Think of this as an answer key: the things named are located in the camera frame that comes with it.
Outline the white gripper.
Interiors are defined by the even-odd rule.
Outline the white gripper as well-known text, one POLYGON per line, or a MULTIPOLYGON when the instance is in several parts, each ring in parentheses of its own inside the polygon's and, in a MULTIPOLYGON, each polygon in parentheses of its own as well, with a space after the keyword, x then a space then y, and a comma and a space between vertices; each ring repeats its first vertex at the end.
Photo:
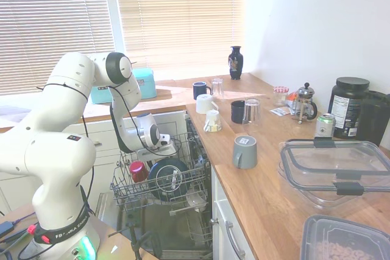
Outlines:
POLYGON ((137 150, 136 154, 139 160, 157 160, 167 156, 173 156, 176 152, 176 148, 172 144, 169 144, 151 151, 147 149, 137 150))

